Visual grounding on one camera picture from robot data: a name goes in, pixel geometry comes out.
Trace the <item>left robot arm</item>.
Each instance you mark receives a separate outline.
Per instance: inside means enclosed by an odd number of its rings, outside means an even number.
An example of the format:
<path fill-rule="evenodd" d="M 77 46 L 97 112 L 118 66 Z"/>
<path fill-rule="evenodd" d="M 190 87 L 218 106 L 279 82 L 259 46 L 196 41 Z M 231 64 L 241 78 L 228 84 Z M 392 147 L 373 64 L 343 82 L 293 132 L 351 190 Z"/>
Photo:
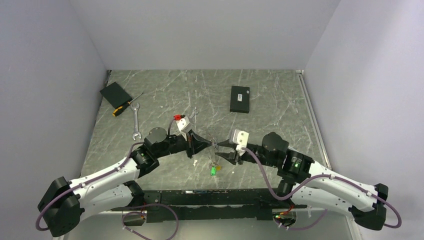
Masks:
<path fill-rule="evenodd" d="M 159 158 L 180 152 L 192 158 L 211 145 L 193 130 L 176 135 L 153 128 L 117 163 L 73 180 L 63 176 L 53 180 L 37 205 L 35 228 L 59 237 L 98 212 L 120 207 L 137 210 L 144 203 L 144 193 L 135 181 L 156 169 Z"/>

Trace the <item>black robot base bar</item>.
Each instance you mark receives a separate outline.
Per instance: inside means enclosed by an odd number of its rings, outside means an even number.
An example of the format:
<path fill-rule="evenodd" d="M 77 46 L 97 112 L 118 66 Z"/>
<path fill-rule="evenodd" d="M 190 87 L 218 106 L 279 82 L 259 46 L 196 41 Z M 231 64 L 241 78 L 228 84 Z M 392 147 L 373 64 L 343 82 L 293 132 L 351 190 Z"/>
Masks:
<path fill-rule="evenodd" d="M 146 190 L 144 202 L 116 211 L 142 210 L 148 223 L 182 220 L 254 219 L 271 221 L 279 210 L 304 209 L 291 199 L 277 200 L 267 188 Z"/>

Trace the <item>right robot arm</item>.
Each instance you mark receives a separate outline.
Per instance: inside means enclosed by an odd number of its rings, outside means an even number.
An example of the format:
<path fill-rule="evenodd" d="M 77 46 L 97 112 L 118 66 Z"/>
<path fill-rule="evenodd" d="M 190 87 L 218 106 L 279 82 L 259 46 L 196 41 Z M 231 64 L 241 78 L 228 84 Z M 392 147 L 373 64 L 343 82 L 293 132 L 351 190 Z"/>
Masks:
<path fill-rule="evenodd" d="M 386 221 L 385 201 L 388 187 L 368 185 L 344 177 L 311 157 L 289 147 L 277 133 L 265 135 L 260 145 L 248 142 L 249 134 L 237 130 L 218 146 L 232 148 L 218 152 L 233 165 L 256 163 L 276 203 L 307 205 L 338 212 L 352 218 L 361 227 L 379 231 Z"/>

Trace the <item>steel key holder plate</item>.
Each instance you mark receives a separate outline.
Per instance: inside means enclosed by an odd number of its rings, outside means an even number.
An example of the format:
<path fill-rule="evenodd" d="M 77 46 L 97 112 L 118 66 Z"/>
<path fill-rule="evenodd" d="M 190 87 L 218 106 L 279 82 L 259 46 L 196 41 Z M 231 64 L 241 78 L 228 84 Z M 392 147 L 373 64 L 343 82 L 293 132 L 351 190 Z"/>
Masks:
<path fill-rule="evenodd" d="M 219 157 L 216 153 L 219 152 L 219 139 L 212 135 L 210 132 L 207 132 L 207 138 L 210 141 L 210 146 L 206 148 L 208 159 L 209 159 L 209 167 L 212 169 L 219 165 Z"/>

